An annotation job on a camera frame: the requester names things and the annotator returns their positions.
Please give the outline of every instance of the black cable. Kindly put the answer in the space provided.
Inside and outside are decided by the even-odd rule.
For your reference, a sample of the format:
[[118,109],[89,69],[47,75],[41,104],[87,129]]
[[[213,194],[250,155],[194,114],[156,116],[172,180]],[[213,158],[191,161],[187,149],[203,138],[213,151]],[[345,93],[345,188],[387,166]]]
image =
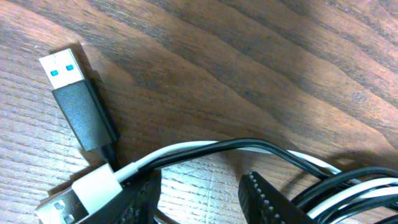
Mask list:
[[352,199],[355,199],[356,197],[368,193],[370,191],[372,191],[374,189],[371,190],[367,190],[365,192],[358,192],[340,202],[338,202],[337,204],[335,204],[334,206],[332,206],[331,208],[329,208],[328,210],[322,212],[319,216],[317,216],[315,219],[318,220],[318,223],[325,223],[326,220],[328,220],[341,206],[346,205],[348,202],[352,201]]
[[397,224],[397,223],[398,223],[398,215],[393,215],[391,217],[378,221],[375,224]]
[[[315,206],[317,206],[319,204],[319,202],[322,202],[328,198],[330,198],[331,196],[341,192],[342,189],[338,189],[338,188],[334,188],[331,189],[327,192],[322,193],[321,195],[319,195],[316,200],[312,200],[311,203],[308,203],[305,207],[302,208],[302,210],[304,212],[308,212],[311,209],[315,208]],[[398,203],[392,203],[390,205],[386,205],[386,208],[394,211],[394,212],[398,212]]]
[[107,162],[114,172],[120,169],[120,165],[118,162],[118,158],[116,157],[116,153],[112,148],[112,145],[107,144],[99,149],[99,154],[101,158]]
[[358,177],[363,177],[365,175],[373,175],[373,174],[386,175],[389,177],[398,177],[397,171],[394,171],[392,169],[387,169],[384,167],[363,167],[351,171],[341,172],[333,177],[330,177],[320,183],[313,185],[313,187],[310,187],[308,190],[297,195],[295,198],[293,198],[292,203],[301,209],[303,209],[307,204],[309,204],[312,201],[313,202],[316,201],[317,204],[319,202],[319,196],[321,196],[322,193],[331,190],[333,188],[339,187],[341,183],[346,182],[348,180],[355,179]]
[[388,196],[366,199],[364,202],[348,205],[347,207],[334,213],[328,220],[326,220],[325,223],[330,223],[336,219],[342,221],[358,213],[365,212],[377,207],[386,206],[395,202],[398,202],[398,195],[388,195]]
[[231,149],[237,149],[241,147],[256,147],[259,149],[267,150],[291,164],[301,168],[305,172],[318,177],[319,179],[326,179],[329,177],[326,173],[322,172],[320,169],[312,165],[311,163],[293,155],[292,153],[286,151],[285,149],[281,149],[267,141],[261,139],[254,138],[241,138],[241,139],[232,139],[222,142],[217,142],[214,144],[210,144],[203,147],[194,148],[191,150],[177,152],[175,154],[171,154],[168,156],[160,157],[150,164],[147,164],[139,169],[139,172],[149,172],[154,169],[160,169],[165,166],[170,166],[172,164],[185,162],[191,159],[195,159],[197,157],[209,155],[216,152],[227,151]]

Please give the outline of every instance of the usb-a connector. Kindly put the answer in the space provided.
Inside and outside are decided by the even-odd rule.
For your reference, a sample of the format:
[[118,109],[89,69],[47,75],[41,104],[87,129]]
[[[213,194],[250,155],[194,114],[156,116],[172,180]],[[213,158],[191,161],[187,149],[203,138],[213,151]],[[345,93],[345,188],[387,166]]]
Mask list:
[[112,168],[105,164],[49,197],[36,209],[43,224],[81,223],[122,191]]
[[43,224],[79,223],[88,217],[87,209],[71,187],[47,198],[36,208],[36,214]]
[[71,49],[39,59],[54,89],[85,79]]

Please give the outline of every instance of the blue usb port insert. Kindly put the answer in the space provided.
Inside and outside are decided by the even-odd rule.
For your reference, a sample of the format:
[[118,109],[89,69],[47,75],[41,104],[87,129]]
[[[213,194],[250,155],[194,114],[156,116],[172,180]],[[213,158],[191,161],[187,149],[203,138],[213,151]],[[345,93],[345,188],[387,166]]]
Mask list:
[[58,71],[57,70],[51,71],[50,73],[51,73],[52,76],[58,75]]
[[68,71],[73,70],[73,65],[67,65],[67,70]]

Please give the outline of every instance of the cable bundle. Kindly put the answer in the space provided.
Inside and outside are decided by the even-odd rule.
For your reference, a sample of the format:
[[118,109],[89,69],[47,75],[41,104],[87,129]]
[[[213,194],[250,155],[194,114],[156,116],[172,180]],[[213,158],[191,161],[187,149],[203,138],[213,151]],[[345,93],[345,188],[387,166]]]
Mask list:
[[[398,212],[398,172],[383,167],[364,167],[342,172],[315,157],[281,149],[267,141],[253,138],[222,142],[194,141],[159,149],[131,163],[114,175],[120,182],[136,173],[150,172],[212,153],[240,149],[275,154],[321,181],[296,196],[292,203],[318,223],[338,223],[355,214],[385,206]],[[361,182],[360,177],[381,175]],[[393,216],[379,223],[397,223]]]

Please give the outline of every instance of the wood grain surface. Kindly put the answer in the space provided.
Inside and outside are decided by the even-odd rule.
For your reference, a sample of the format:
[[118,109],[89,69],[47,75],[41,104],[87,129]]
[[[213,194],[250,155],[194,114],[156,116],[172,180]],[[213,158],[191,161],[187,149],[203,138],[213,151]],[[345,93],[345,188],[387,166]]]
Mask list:
[[[396,0],[0,0],[2,223],[38,223],[41,200],[102,163],[81,152],[38,61],[65,47],[100,88],[123,164],[255,137],[342,169],[398,169]],[[251,169],[288,198],[316,181],[275,156],[224,152],[165,168],[159,208],[245,223],[238,181]]]

